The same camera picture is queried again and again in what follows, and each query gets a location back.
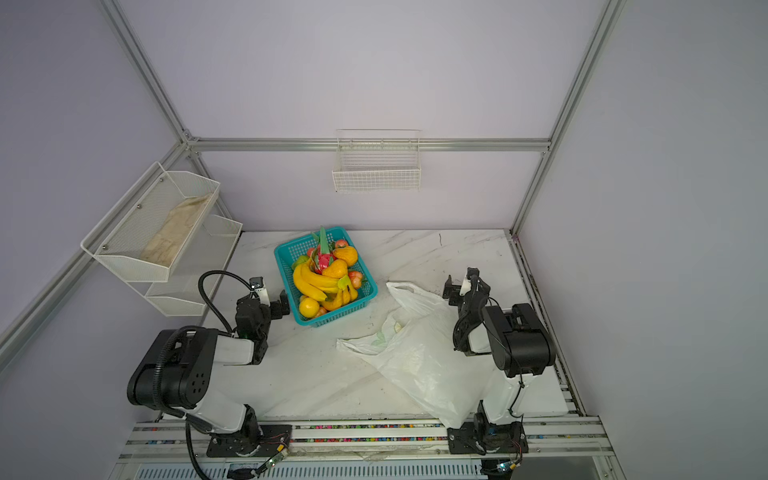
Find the pink dragon fruit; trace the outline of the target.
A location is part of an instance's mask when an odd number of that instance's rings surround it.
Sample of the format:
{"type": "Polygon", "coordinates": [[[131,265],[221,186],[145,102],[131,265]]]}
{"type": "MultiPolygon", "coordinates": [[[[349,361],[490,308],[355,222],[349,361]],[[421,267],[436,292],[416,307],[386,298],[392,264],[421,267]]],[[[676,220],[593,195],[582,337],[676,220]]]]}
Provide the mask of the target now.
{"type": "Polygon", "coordinates": [[[335,261],[332,254],[333,244],[328,240],[324,227],[321,227],[317,233],[313,233],[312,239],[315,244],[307,252],[310,269],[316,274],[322,274],[335,261]]]}

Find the orange fake pear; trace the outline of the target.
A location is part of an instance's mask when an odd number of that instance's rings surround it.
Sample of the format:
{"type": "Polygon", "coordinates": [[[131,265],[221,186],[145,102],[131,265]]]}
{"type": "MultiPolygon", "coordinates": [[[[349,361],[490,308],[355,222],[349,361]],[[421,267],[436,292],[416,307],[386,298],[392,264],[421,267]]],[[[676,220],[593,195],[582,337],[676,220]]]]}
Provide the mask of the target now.
{"type": "Polygon", "coordinates": [[[333,255],[337,260],[343,260],[349,267],[355,265],[359,258],[356,248],[351,245],[336,248],[333,255]]]}

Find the white plastic bag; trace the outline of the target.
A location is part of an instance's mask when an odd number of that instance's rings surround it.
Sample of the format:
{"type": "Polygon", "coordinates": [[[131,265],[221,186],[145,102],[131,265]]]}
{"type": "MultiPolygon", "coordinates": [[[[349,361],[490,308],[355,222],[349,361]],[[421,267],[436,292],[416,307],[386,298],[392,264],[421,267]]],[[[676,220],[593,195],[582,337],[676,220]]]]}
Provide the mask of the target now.
{"type": "Polygon", "coordinates": [[[446,427],[462,426],[496,371],[492,359],[454,349],[457,312],[440,296],[410,282],[389,282],[387,289],[398,307],[380,329],[339,339],[337,349],[374,367],[446,427]]]}

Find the lower white mesh shelf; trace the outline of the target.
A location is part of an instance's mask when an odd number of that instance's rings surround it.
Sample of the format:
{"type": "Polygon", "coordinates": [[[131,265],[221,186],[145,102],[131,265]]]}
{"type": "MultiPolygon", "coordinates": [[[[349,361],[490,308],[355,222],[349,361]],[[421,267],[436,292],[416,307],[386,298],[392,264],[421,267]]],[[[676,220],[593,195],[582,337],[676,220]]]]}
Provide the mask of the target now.
{"type": "Polygon", "coordinates": [[[242,224],[209,214],[192,237],[167,282],[140,283],[131,287],[166,317],[201,316],[206,304],[198,290],[198,279],[209,270],[223,270],[231,258],[242,232],[242,224]]]}

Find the red fake apple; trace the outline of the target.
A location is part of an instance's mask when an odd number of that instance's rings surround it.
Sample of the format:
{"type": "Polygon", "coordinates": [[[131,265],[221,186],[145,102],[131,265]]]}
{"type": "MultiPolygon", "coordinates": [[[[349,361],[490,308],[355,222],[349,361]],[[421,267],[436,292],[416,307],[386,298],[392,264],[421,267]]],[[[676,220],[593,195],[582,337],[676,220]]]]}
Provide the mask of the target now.
{"type": "Polygon", "coordinates": [[[352,270],[352,271],[348,272],[348,276],[350,278],[352,286],[356,290],[359,290],[359,289],[362,288],[362,285],[363,285],[363,282],[364,282],[364,275],[363,275],[362,272],[352,270]]]}

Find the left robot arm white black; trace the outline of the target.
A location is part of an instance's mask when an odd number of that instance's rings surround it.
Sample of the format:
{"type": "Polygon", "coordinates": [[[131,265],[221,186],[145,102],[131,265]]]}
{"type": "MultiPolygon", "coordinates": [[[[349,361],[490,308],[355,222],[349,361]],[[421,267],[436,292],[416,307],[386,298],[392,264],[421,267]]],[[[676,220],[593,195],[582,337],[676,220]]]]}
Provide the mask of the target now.
{"type": "Polygon", "coordinates": [[[263,279],[246,280],[226,270],[209,270],[197,281],[198,293],[223,325],[222,329],[188,325],[161,331],[130,377],[127,399],[162,415],[182,419],[189,428],[209,435],[263,436],[254,409],[238,402],[215,385],[213,374],[227,366],[256,366],[268,349],[273,321],[290,312],[282,291],[271,300],[263,279]],[[211,276],[229,277],[247,289],[236,301],[230,324],[205,289],[211,276]]]}

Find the teal plastic basket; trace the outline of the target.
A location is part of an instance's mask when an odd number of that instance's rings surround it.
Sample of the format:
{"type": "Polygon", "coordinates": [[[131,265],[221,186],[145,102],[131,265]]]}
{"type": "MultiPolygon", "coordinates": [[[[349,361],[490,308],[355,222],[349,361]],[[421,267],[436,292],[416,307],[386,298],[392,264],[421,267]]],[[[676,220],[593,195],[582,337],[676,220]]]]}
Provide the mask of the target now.
{"type": "Polygon", "coordinates": [[[378,287],[342,227],[322,227],[276,247],[294,319],[319,327],[366,307],[378,287]]]}

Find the upper white mesh shelf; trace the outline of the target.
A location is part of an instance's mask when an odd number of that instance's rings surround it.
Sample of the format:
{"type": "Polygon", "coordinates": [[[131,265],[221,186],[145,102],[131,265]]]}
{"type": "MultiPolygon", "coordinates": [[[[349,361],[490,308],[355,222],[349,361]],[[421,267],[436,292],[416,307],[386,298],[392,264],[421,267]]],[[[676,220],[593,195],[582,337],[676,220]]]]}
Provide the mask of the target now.
{"type": "Polygon", "coordinates": [[[81,241],[81,249],[126,283],[167,282],[183,252],[218,200],[220,183],[189,172],[148,168],[133,189],[81,241]],[[170,267],[140,259],[169,212],[187,198],[210,194],[179,254],[170,267]]]}

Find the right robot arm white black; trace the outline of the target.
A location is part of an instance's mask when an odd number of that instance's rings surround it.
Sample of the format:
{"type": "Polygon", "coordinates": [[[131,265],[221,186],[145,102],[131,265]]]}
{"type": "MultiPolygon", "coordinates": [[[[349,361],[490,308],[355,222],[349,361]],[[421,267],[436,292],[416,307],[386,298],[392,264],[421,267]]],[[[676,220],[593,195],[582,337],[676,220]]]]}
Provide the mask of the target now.
{"type": "Polygon", "coordinates": [[[459,283],[448,278],[442,298],[458,310],[454,349],[467,357],[489,355],[504,376],[491,382],[478,410],[496,424],[522,420],[525,392],[557,358],[554,342],[534,307],[517,303],[502,308],[473,267],[459,283]]]}

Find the white mesh shelf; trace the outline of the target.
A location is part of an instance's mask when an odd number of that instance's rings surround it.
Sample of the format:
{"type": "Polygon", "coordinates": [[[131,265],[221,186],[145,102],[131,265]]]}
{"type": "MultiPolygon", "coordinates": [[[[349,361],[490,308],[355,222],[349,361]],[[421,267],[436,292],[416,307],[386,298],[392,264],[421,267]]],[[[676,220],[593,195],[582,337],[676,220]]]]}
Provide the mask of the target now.
{"type": "Polygon", "coordinates": [[[183,252],[218,200],[220,183],[189,172],[148,168],[133,189],[81,241],[81,249],[126,283],[167,282],[183,252]],[[170,267],[140,259],[169,212],[187,198],[210,194],[179,254],[170,267]]]}
{"type": "Polygon", "coordinates": [[[131,287],[166,317],[201,316],[206,304],[198,290],[198,279],[209,270],[223,270],[231,258],[242,232],[242,224],[209,214],[192,237],[167,282],[140,283],[131,287]]]}

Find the aluminium frame rail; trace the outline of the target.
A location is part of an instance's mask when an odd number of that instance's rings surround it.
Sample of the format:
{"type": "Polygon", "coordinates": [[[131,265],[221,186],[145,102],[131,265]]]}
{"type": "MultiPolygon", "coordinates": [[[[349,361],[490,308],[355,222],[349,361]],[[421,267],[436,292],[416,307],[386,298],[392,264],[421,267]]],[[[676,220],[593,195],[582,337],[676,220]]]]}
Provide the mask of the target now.
{"type": "Polygon", "coordinates": [[[187,142],[196,152],[333,152],[356,150],[409,150],[425,152],[546,152],[549,139],[531,138],[196,138],[187,142]]]}

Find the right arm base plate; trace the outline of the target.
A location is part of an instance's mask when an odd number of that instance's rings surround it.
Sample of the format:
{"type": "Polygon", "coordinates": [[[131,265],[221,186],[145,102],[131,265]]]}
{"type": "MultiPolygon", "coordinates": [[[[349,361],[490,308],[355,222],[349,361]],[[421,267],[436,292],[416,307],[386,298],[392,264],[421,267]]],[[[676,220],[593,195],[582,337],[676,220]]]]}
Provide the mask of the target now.
{"type": "Polygon", "coordinates": [[[447,438],[451,454],[527,454],[527,437],[521,422],[505,425],[478,425],[465,422],[460,428],[448,428],[447,438]]]}

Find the yellow fake lemon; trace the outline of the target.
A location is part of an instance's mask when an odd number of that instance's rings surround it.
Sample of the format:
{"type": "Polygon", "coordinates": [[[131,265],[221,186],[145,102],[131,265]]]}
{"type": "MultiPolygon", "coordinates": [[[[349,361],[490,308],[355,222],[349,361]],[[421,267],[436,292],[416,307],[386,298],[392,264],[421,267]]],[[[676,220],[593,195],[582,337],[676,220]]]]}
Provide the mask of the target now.
{"type": "Polygon", "coordinates": [[[299,313],[305,319],[312,319],[316,317],[320,311],[320,303],[310,297],[304,297],[299,303],[299,313]]]}

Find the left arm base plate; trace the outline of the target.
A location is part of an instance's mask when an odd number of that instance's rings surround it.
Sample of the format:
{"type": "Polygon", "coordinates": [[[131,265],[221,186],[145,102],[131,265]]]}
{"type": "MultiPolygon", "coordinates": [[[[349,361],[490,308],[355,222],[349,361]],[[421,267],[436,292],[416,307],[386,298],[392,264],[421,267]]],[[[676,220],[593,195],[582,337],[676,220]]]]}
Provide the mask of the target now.
{"type": "Polygon", "coordinates": [[[267,458],[288,447],[293,427],[289,424],[260,424],[255,433],[236,432],[213,434],[206,456],[208,458],[267,458]]]}

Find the beige cloth in shelf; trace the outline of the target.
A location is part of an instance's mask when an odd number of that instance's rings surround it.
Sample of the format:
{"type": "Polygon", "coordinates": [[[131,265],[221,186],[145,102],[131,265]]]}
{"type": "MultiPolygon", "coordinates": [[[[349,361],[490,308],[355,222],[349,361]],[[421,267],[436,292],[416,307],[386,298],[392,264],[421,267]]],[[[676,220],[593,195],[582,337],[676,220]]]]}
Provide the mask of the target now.
{"type": "Polygon", "coordinates": [[[170,267],[211,195],[187,198],[174,207],[160,230],[140,254],[140,259],[170,267]]]}

